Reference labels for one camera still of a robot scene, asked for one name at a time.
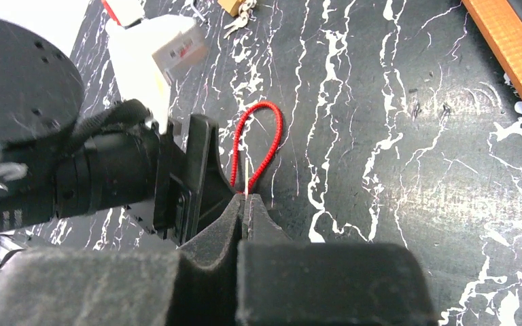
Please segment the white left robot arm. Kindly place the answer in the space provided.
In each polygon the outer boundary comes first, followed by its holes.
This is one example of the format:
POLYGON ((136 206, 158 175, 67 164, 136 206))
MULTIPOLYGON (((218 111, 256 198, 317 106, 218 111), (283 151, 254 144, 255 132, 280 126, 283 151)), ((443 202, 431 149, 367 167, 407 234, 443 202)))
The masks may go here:
POLYGON ((136 99, 81 117, 75 65, 39 35, 0 19, 0 233, 123 207, 149 234, 188 242, 225 209, 218 124, 172 122, 136 99))

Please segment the red cable padlock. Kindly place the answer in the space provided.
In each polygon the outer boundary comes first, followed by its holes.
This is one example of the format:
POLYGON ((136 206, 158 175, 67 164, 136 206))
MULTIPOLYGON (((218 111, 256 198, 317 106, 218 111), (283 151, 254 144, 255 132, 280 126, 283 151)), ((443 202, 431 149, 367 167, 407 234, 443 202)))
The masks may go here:
POLYGON ((255 189, 281 146, 285 120, 273 102, 262 100, 247 108, 233 132, 229 184, 244 192, 245 158, 249 159, 249 191, 255 189))

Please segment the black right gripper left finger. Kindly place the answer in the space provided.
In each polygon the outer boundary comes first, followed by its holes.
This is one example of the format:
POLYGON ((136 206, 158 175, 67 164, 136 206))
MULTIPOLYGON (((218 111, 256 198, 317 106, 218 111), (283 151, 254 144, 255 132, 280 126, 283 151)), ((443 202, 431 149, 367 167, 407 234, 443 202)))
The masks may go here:
POLYGON ((242 204, 173 251, 17 253, 0 270, 0 325, 233 325, 242 204))

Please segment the brass padlock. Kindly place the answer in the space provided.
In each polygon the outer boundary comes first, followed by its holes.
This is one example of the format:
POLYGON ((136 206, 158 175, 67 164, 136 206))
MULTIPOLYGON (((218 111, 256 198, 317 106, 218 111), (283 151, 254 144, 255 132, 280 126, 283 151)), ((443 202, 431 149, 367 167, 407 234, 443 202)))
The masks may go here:
MULTIPOLYGON (((240 6, 244 4, 244 1, 242 0, 217 0, 216 2, 232 17, 236 17, 238 15, 240 6)), ((205 16, 197 8, 195 0, 188 0, 186 3, 190 6, 190 9, 196 14, 199 20, 202 22, 207 21, 205 16)))

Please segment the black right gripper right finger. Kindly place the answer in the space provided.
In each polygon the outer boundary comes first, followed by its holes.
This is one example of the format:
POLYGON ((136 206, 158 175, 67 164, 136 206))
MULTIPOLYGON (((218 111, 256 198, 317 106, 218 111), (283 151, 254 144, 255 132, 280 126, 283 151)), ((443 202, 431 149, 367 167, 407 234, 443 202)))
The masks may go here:
POLYGON ((257 195, 235 198, 237 325, 436 325, 423 270, 393 243, 291 240, 257 195))

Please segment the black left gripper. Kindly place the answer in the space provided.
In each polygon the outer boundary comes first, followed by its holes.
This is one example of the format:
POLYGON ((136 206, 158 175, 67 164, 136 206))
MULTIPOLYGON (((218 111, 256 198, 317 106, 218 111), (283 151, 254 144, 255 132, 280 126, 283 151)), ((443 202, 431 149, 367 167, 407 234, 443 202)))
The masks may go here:
POLYGON ((152 229, 182 245, 212 224, 235 194, 220 164, 218 123, 192 114, 186 149, 160 137, 152 229))

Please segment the silver red-lock keys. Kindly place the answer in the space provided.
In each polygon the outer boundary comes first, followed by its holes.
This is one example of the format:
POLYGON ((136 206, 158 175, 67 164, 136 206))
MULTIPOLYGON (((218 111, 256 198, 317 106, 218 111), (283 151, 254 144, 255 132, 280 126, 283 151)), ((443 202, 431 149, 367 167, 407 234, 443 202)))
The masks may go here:
POLYGON ((244 186, 245 186, 244 194, 245 194, 245 198, 247 198, 248 195, 249 195, 249 159, 248 158, 245 158, 244 177, 245 177, 245 180, 244 180, 244 186))

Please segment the silver brass-lock keys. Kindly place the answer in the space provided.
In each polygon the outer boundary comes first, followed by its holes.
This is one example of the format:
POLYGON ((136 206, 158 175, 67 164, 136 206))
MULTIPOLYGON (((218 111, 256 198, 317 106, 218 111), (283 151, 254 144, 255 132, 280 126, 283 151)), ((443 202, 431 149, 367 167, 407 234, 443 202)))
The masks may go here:
POLYGON ((224 29, 226 29, 226 33, 223 36, 224 39, 228 39, 233 32, 247 25, 251 11, 254 9, 257 2, 257 0, 244 0, 239 4, 237 17, 224 27, 224 29))

